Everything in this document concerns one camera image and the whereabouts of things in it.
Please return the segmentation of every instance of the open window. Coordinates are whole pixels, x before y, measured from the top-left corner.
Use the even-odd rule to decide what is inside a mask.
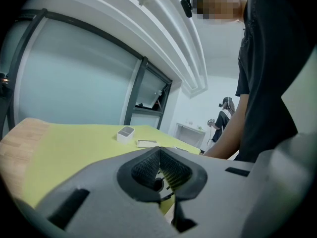
[[[172,81],[147,58],[136,76],[124,125],[149,125],[159,129]]]

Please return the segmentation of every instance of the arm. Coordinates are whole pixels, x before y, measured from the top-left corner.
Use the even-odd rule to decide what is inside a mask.
[[[238,16],[238,20],[243,23],[244,23],[243,14],[246,8],[247,1],[248,0],[240,0],[240,14]]]
[[[216,124],[214,122],[211,123],[212,127],[214,127],[216,130],[220,129],[216,126]]]
[[[220,139],[204,153],[204,156],[228,159],[239,150],[248,99],[248,94],[241,94],[237,111],[232,116]]]

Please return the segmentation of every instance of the black slot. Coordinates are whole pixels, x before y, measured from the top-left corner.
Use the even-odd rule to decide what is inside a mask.
[[[48,220],[64,230],[88,195],[89,191],[86,189],[75,190],[62,205],[48,217]]]
[[[179,202],[175,201],[174,219],[171,224],[180,232],[185,232],[197,225],[193,220],[187,219],[184,216],[183,210]]]
[[[250,171],[237,168],[227,168],[226,171],[243,177],[247,177],[250,173]]]

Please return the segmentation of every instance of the curved ceiling molding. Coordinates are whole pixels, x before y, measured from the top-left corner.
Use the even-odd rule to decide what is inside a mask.
[[[183,13],[180,0],[150,0],[143,6],[139,6],[140,0],[55,1],[29,0],[24,8],[45,7],[110,33],[147,56],[171,79],[183,81],[182,87],[190,96],[207,89],[207,71],[200,39],[192,19]],[[83,10],[89,10],[89,15],[80,13]]]

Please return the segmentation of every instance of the camera mounted on head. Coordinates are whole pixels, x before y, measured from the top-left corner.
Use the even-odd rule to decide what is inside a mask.
[[[192,4],[190,3],[190,0],[182,0],[180,4],[182,5],[186,16],[188,18],[191,18],[193,16],[192,14],[193,7],[192,7]]]
[[[232,101],[232,98],[231,98],[231,97],[225,97],[225,98],[223,98],[223,101],[222,101],[222,103],[219,104],[219,107],[222,108],[222,106],[223,106],[226,102],[229,102],[229,101]]]

